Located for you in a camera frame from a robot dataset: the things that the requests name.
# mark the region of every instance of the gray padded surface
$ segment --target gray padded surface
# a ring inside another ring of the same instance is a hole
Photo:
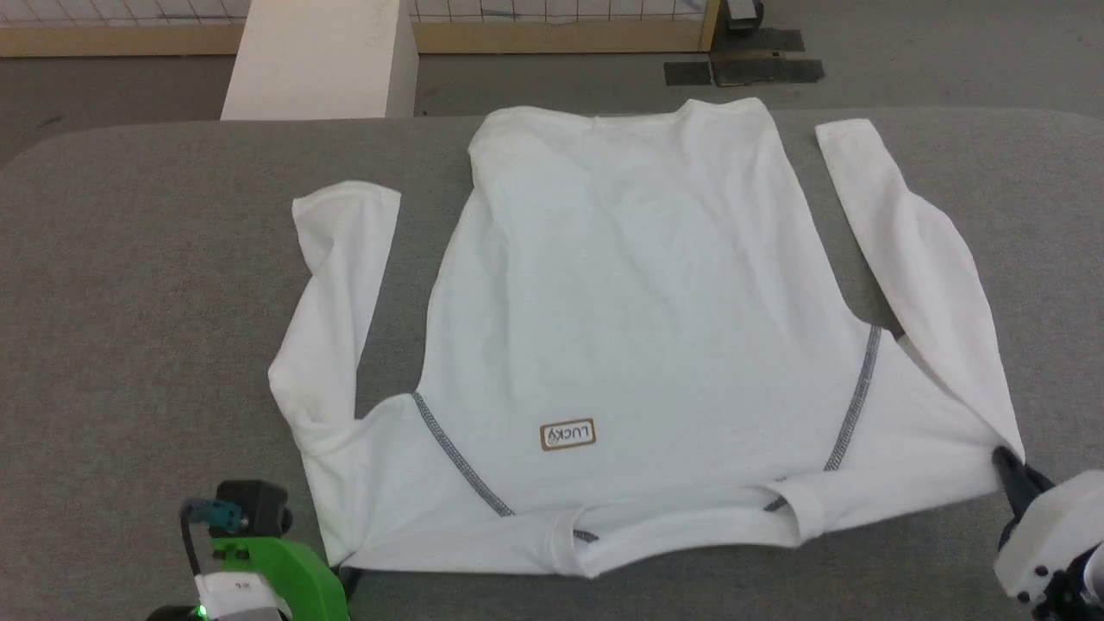
[[[895,327],[814,125],[868,116],[974,252],[1034,465],[1102,465],[1104,124],[1022,110],[776,119],[845,297]],[[142,619],[194,597],[176,511],[230,477],[287,486],[321,550],[266,369],[307,281],[293,198],[403,192],[359,410],[417,380],[425,308],[479,119],[181,124],[56,138],[0,171],[0,619]],[[586,582],[371,573],[385,619],[1027,619],[990,570],[1002,498],[826,536],[649,559]]]

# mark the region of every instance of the white label sticker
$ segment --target white label sticker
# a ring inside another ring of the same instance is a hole
[[[277,611],[287,608],[284,600],[257,573],[220,571],[197,576],[195,587],[209,619],[222,619],[243,612],[253,612],[250,619],[278,619]]]
[[[594,444],[598,438],[594,434],[594,419],[554,422],[541,427],[541,449],[559,451]]]

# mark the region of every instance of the white long-sleeve shirt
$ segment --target white long-sleeve shirt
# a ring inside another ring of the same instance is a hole
[[[400,197],[297,200],[311,271],[272,390],[331,564],[596,576],[798,546],[995,491],[1022,455],[965,243],[873,126],[817,128],[905,337],[856,318],[757,99],[488,116],[418,388],[354,419]]]

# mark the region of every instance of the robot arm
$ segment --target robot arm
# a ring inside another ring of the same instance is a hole
[[[147,621],[349,621],[339,577],[314,550],[283,539],[286,505],[287,492],[264,481],[223,481],[214,498],[184,501],[180,528],[199,606],[162,607]],[[222,571],[201,572],[193,524],[209,526]]]
[[[1104,472],[1055,486],[1008,449],[992,460],[1015,514],[992,565],[1005,592],[1040,621],[1104,620]]]

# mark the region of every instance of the cable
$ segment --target cable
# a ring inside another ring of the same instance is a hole
[[[195,557],[195,545],[192,544],[191,517],[195,511],[195,501],[189,498],[180,505],[180,536],[184,539],[184,551],[188,552],[188,565],[192,568],[192,577],[199,576],[200,559]]]

